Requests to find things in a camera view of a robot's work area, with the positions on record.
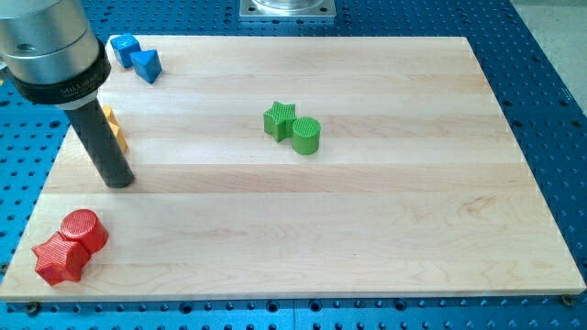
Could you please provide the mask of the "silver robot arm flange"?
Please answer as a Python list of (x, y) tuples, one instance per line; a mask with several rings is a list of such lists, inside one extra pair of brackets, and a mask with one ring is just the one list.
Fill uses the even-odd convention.
[(1, 58), (23, 97), (63, 110), (95, 100), (111, 70), (79, 0), (1, 0)]

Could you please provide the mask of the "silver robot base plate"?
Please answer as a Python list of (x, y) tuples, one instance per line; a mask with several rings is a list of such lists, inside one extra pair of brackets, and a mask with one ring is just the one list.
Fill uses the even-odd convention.
[(239, 16), (246, 19), (334, 18), (336, 15), (334, 0), (241, 0), (239, 3)]

